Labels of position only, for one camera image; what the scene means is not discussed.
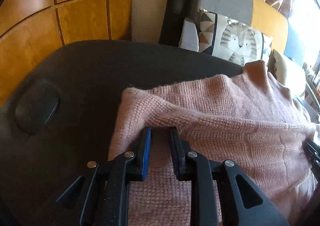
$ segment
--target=knit fabric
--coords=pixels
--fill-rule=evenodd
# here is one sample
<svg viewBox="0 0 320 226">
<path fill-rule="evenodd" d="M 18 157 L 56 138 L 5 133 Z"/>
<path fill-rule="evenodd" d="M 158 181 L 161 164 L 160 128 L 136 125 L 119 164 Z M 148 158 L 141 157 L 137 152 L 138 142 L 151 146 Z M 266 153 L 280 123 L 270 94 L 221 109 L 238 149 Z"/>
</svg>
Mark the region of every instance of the knit fabric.
<svg viewBox="0 0 320 226">
<path fill-rule="evenodd" d="M 233 78 L 126 89 L 109 160 L 126 151 L 145 126 L 176 126 L 180 138 L 208 159 L 234 160 L 291 225 L 315 189 L 301 143 L 318 135 L 316 125 L 289 89 L 266 72 L 263 61 L 247 63 Z M 147 179 L 131 183 L 130 226 L 189 225 L 191 184 L 175 179 L 164 133 L 153 133 Z"/>
</svg>

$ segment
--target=lion print pillow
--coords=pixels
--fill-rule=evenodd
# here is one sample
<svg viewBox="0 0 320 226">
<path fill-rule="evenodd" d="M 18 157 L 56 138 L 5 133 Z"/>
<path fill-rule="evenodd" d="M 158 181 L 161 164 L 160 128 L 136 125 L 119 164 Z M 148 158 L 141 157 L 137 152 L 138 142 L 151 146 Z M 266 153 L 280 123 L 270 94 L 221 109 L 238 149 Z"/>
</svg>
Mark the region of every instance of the lion print pillow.
<svg viewBox="0 0 320 226">
<path fill-rule="evenodd" d="M 226 16 L 200 9 L 199 52 L 244 66 L 262 59 L 268 63 L 272 37 Z"/>
</svg>

